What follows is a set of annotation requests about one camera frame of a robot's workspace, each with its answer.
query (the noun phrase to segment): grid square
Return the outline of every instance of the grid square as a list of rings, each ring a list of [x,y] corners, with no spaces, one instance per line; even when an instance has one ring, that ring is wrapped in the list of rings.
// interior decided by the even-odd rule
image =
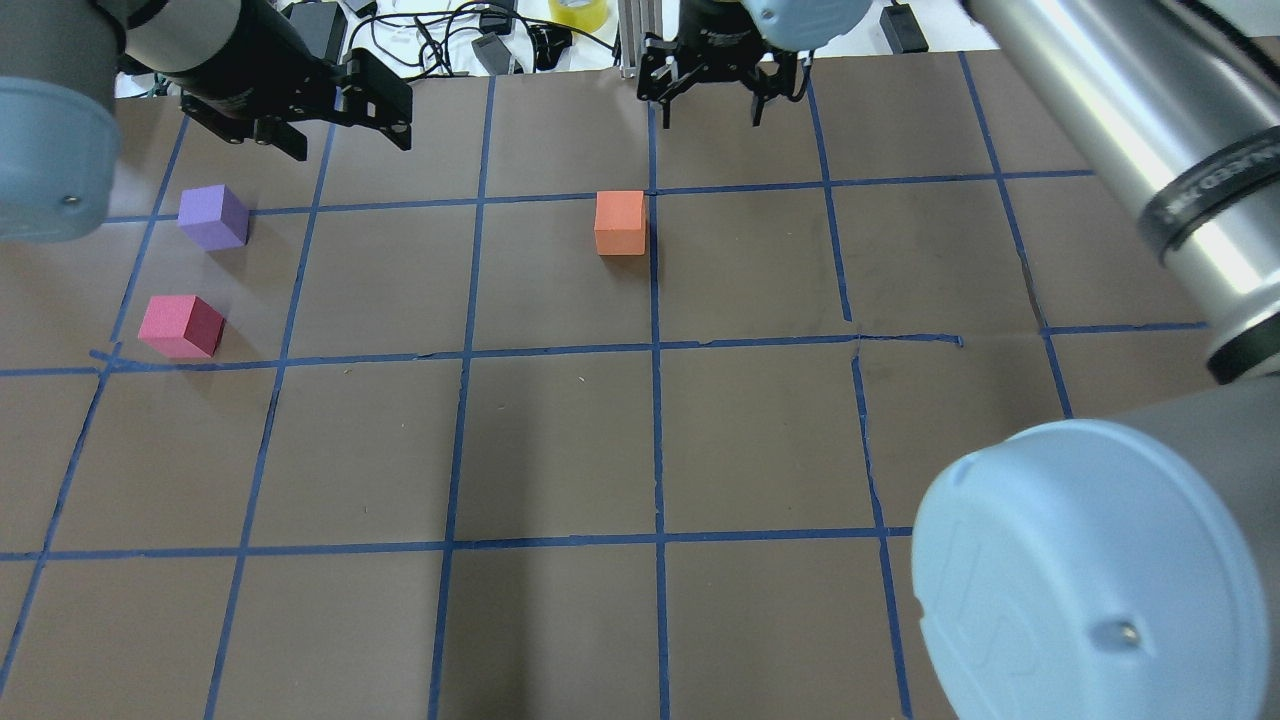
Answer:
[[[444,538],[461,363],[289,368],[255,544]]]
[[[291,355],[461,350],[474,228],[474,208],[321,214]]]
[[[846,345],[662,355],[667,530],[869,527]]]
[[[251,557],[218,719],[426,717],[438,552]]]
[[[0,717],[198,717],[236,561],[59,561],[0,697]]]
[[[484,81],[413,86],[413,149],[367,128],[337,128],[324,181],[326,205],[475,197],[488,101]]]
[[[177,213],[183,190],[223,183],[250,210],[310,208],[329,126],[323,120],[307,120],[293,127],[307,136],[305,163],[271,146],[228,145],[200,123],[189,123],[160,211]]]
[[[1041,306],[1055,325],[1203,318],[1098,178],[1009,183]]]
[[[182,118],[177,96],[115,101],[122,145],[108,215],[151,214]]]
[[[475,347],[649,342],[649,259],[600,258],[593,200],[484,211]]]
[[[868,333],[1034,332],[995,182],[836,188],[854,323]]]
[[[991,172],[954,53],[824,59],[813,86],[832,179]]]
[[[653,546],[453,557],[440,720],[658,716]]]
[[[887,525],[910,525],[933,479],[964,455],[1062,419],[1044,343],[973,337],[965,347],[870,343],[861,354],[867,434]]]
[[[663,196],[662,338],[849,332],[820,190]]]
[[[110,340],[143,232],[122,223],[73,242],[0,243],[0,368],[88,365]]]
[[[671,716],[897,717],[877,550],[668,544]]]
[[[897,597],[897,620],[902,635],[902,655],[906,660],[906,684],[911,688],[911,712],[919,720],[954,720],[947,696],[933,671],[920,619],[924,609],[915,598],[911,584],[911,538],[888,539],[890,564],[893,566],[893,594]]]
[[[614,69],[495,81],[485,195],[637,190],[649,184],[649,126]]]
[[[1088,160],[1004,53],[966,53],[965,59],[978,88],[1001,170],[1027,173],[1089,168]]]
[[[95,375],[0,378],[0,552],[44,547],[96,389]]]
[[[244,247],[206,252],[178,223],[156,223],[120,331],[122,355],[148,363],[209,363],[163,359],[137,338],[151,297],[196,295],[227,320],[214,361],[279,357],[306,231],[302,215],[256,217],[250,219]]]
[[[35,562],[0,562],[0,638],[5,638],[6,650],[35,568]]]
[[[771,102],[751,127],[751,92],[700,85],[671,105],[658,127],[659,187],[721,187],[822,181],[809,102]]]
[[[477,359],[461,539],[653,532],[648,352]]]
[[[1056,336],[1053,346],[1080,418],[1137,410],[1216,387],[1204,368],[1210,331]]]
[[[239,542],[274,372],[113,375],[56,550]]]

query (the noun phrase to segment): yellow tape roll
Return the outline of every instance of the yellow tape roll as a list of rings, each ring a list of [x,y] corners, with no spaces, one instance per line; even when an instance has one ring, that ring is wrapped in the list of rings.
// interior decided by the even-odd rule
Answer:
[[[550,5],[552,20],[582,32],[600,29],[609,17],[609,5],[604,0],[547,0],[547,4]]]

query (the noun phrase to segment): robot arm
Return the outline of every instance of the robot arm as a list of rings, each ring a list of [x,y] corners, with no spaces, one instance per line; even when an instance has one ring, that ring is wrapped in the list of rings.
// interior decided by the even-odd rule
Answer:
[[[681,0],[676,40],[644,38],[637,95],[795,85],[870,0]],[[1221,383],[1280,372],[1280,70],[1198,0],[965,0],[1129,210],[1215,329]],[[780,70],[758,64],[771,53]]]
[[[230,143],[305,160],[289,123],[323,119],[411,145],[408,85],[362,49],[342,63],[314,56],[266,0],[0,0],[0,240],[72,240],[106,217],[125,50]]]

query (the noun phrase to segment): foam block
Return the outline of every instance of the foam block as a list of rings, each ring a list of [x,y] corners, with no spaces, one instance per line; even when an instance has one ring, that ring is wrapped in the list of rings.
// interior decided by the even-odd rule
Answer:
[[[248,242],[248,208],[225,184],[182,191],[178,227],[205,250],[227,250]]]
[[[157,295],[147,302],[138,340],[165,357],[212,357],[225,320],[195,295]]]
[[[595,193],[595,251],[600,255],[644,255],[649,211],[641,190]]]

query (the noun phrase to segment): black cable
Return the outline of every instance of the black cable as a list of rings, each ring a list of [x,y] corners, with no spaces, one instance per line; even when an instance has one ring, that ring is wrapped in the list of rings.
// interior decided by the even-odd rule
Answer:
[[[397,63],[404,65],[406,68],[419,68],[419,69],[422,68],[421,64],[408,63],[406,60],[402,60],[399,55],[384,47],[381,42],[378,42],[378,23],[369,26],[369,38],[374,42],[374,47],[381,50],[383,54],[390,58],[392,60],[396,60]]]
[[[809,56],[804,59],[804,79],[800,81],[800,90],[795,95],[787,95],[786,99],[792,102],[799,102],[804,100],[806,92],[809,92],[809,72],[813,69],[813,50],[809,51]]]
[[[412,29],[412,28],[417,28],[419,33],[422,35],[422,37],[424,37],[424,44],[419,49],[419,61],[416,64],[415,63],[404,61],[403,59],[401,59],[401,58],[396,56],[394,54],[389,53],[378,41],[378,38],[376,38],[376,31],[375,29],[372,29],[372,28],[370,29],[370,36],[372,38],[374,46],[378,50],[381,50],[383,53],[385,53],[392,59],[394,59],[397,63],[399,63],[399,64],[402,64],[404,67],[422,69],[421,73],[419,73],[417,76],[412,76],[412,78],[410,78],[410,79],[421,79],[422,77],[456,77],[454,73],[453,73],[453,58],[452,58],[452,54],[449,51],[449,40],[452,40],[453,35],[456,35],[457,32],[463,32],[466,29],[479,31],[479,28],[471,27],[471,26],[465,26],[465,27],[454,28],[453,23],[458,18],[462,18],[462,17],[475,17],[475,15],[479,15],[481,12],[499,13],[499,14],[504,14],[504,15],[512,18],[513,20],[518,20],[525,27],[525,33],[529,35],[530,42],[532,42],[532,28],[535,28],[535,27],[562,28],[562,29],[567,29],[567,31],[570,31],[570,32],[572,32],[575,35],[580,35],[582,37],[586,37],[591,42],[595,42],[596,45],[599,45],[599,46],[602,46],[602,47],[612,51],[614,54],[614,56],[617,56],[617,49],[618,49],[618,46],[616,44],[611,45],[609,42],[605,42],[605,41],[600,40],[599,37],[596,37],[596,36],[594,36],[594,35],[591,35],[589,32],[585,32],[585,31],[579,29],[579,28],[572,27],[572,26],[566,26],[566,24],[561,24],[561,23],[557,23],[557,22],[552,22],[552,20],[543,20],[543,19],[538,19],[538,18],[529,18],[529,17],[521,15],[520,13],[516,13],[515,10],[508,10],[507,8],[502,8],[502,6],[497,6],[497,5],[490,5],[485,0],[470,0],[467,3],[463,3],[462,5],[460,5],[458,8],[456,8],[453,10],[433,10],[433,12],[421,12],[421,13],[387,13],[387,14],[379,14],[379,15],[372,15],[372,17],[365,18],[365,19],[360,20],[358,23],[356,23],[356,27],[352,29],[351,37],[347,40],[347,53],[351,53],[352,47],[355,47],[356,36],[360,33],[361,29],[365,28],[365,26],[371,26],[374,23],[379,23],[379,24],[383,24],[385,27],[392,27],[392,28],[397,28],[397,29]],[[434,19],[428,20],[428,22],[422,22],[421,18],[434,18]],[[413,20],[413,24],[412,26],[407,26],[407,24],[390,23],[390,22],[388,22],[390,19],[411,19],[411,20]],[[445,33],[444,33],[444,41],[443,42],[436,41],[434,37],[431,37],[430,32],[426,29],[428,26],[434,26],[434,24],[440,24],[440,23],[445,24]],[[428,50],[430,50],[431,55],[435,56],[435,63],[430,68],[426,67],[426,51]],[[434,73],[438,69],[443,69],[444,74],[443,76],[431,74],[431,73]],[[531,72],[536,72],[536,68],[531,69]]]
[[[1270,55],[1262,51],[1261,47],[1247,35],[1239,31],[1230,20],[1219,14],[1217,10],[1210,8],[1201,0],[1174,0],[1178,5],[1190,10],[1196,17],[1204,20],[1213,27],[1217,32],[1222,33],[1231,45],[1235,45],[1245,56],[1252,60],[1262,74],[1267,77],[1272,83],[1280,86],[1280,65],[1271,59]]]

